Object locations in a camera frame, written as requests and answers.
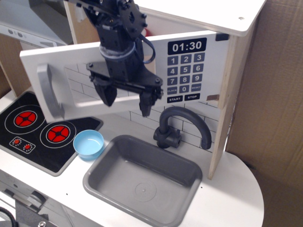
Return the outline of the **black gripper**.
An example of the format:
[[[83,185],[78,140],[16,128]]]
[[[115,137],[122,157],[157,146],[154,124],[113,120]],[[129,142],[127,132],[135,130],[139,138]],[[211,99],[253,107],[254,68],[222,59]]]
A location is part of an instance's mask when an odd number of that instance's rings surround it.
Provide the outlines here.
[[[117,89],[138,93],[142,116],[148,117],[157,99],[162,98],[162,79],[145,67],[141,40],[102,40],[99,50],[105,61],[89,62],[86,68],[103,103],[112,106]]]

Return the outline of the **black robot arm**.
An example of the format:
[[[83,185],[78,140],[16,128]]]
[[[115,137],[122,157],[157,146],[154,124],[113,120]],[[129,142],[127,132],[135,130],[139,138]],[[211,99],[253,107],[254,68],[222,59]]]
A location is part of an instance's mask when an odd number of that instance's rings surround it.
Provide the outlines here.
[[[143,43],[154,49],[142,31],[147,27],[146,14],[139,11],[133,0],[73,0],[83,8],[91,24],[97,30],[99,50],[105,62],[90,62],[90,80],[103,103],[111,106],[122,89],[139,94],[139,107],[144,117],[161,99],[163,80],[150,72],[144,60]]]

